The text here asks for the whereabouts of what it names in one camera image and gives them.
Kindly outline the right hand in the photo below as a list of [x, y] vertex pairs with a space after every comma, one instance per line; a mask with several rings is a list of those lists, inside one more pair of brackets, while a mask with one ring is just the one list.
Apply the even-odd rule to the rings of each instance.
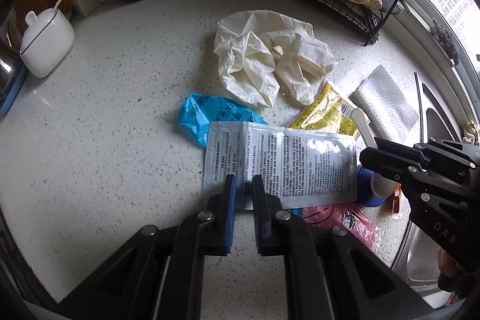
[[461, 270], [459, 264], [442, 248], [437, 251], [438, 267], [441, 274], [455, 278]]

